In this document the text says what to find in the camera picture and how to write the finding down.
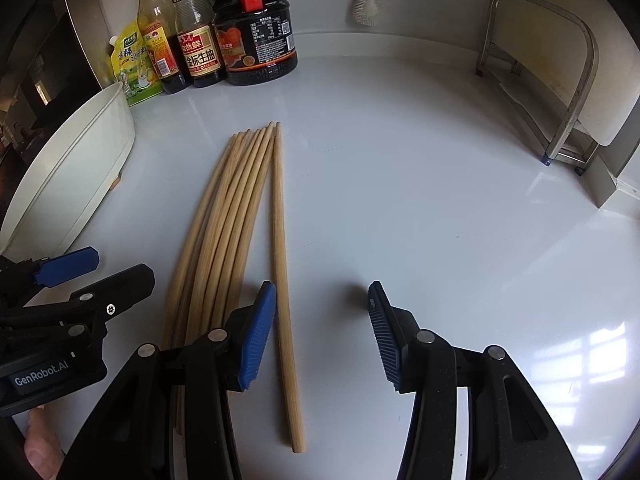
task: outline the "green logo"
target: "green logo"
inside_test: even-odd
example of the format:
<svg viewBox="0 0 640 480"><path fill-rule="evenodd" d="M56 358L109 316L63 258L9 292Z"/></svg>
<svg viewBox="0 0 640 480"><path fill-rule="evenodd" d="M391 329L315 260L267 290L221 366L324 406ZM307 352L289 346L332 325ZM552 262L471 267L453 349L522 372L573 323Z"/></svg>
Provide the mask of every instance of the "green logo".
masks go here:
<svg viewBox="0 0 640 480"><path fill-rule="evenodd" d="M129 36L128 38L125 38L124 40L124 46L131 46L133 45L136 41L138 40L138 33L134 32L131 36Z"/></svg>

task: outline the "countertop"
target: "countertop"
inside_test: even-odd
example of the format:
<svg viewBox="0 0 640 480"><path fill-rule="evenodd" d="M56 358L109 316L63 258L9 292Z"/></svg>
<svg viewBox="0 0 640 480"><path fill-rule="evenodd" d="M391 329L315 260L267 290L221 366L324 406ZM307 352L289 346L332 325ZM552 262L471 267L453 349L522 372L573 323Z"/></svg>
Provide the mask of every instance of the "countertop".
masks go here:
<svg viewBox="0 0 640 480"><path fill-rule="evenodd" d="M136 141L122 181L73 246L95 247L100 267L41 298L65 300L140 262L157 284L108 324L107 379L53 403L65 448L137 346L159 342L168 280L228 138L272 120L284 125L308 451L294 455L287 443L270 336L257 380L230 399L246 480L396 477L413 396L396 394L385 379L362 297L373 280L452 345L503 346L585 480L625 443L640 417L639 225L598 211L569 167L543 166L480 78L390 59L301 59L278 81L191 88L132 113ZM267 187L245 304L271 277L269 196ZM454 478L464 477L465 455L466 444L456 451Z"/></svg>

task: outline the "metal rack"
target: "metal rack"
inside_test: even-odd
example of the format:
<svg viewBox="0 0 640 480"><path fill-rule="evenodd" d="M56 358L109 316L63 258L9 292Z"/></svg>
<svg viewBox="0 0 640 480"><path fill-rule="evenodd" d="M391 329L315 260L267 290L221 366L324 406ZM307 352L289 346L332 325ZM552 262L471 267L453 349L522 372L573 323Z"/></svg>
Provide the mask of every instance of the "metal rack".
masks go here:
<svg viewBox="0 0 640 480"><path fill-rule="evenodd" d="M495 18L501 1L491 0L489 5L487 30L482 52L478 58L476 74L486 76L511 101L511 104L527 123L527 126L532 130L545 150L541 158L543 164L549 166L552 160L560 160L575 166L575 172L578 175L582 175L598 148L596 140L589 136L586 129L578 121L578 116L587 101L596 70L598 69L598 44L596 39L589 26L572 12L545 0L524 0L550 10L558 16L575 23L584 34L587 44L587 56L578 85L564 115L559 117L551 112L548 107L540 104L532 92L523 85L520 78L522 72L520 62L492 43ZM509 61L511 63L511 71L493 67L489 69L487 66L489 56ZM586 148L580 142L582 139L588 140Z"/></svg>

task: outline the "white brush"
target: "white brush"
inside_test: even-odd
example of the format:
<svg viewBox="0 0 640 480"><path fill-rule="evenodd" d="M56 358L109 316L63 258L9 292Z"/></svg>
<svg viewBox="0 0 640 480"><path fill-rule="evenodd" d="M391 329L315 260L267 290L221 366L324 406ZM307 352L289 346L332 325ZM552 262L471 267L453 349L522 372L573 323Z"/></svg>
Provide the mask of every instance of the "white brush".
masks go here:
<svg viewBox="0 0 640 480"><path fill-rule="evenodd" d="M377 23L380 12L382 8L376 0L354 0L351 7L353 19L368 27L373 27Z"/></svg>

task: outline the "yellow pouch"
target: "yellow pouch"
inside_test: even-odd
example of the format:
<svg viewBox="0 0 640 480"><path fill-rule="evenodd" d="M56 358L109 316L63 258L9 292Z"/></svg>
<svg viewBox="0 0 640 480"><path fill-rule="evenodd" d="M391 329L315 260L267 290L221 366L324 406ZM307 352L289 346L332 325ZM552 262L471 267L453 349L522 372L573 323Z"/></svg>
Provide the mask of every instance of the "yellow pouch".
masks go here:
<svg viewBox="0 0 640 480"><path fill-rule="evenodd" d="M151 65L145 42L136 22L129 23L118 38L111 38L114 51L111 66L122 81L129 106L162 92L162 83Z"/></svg>

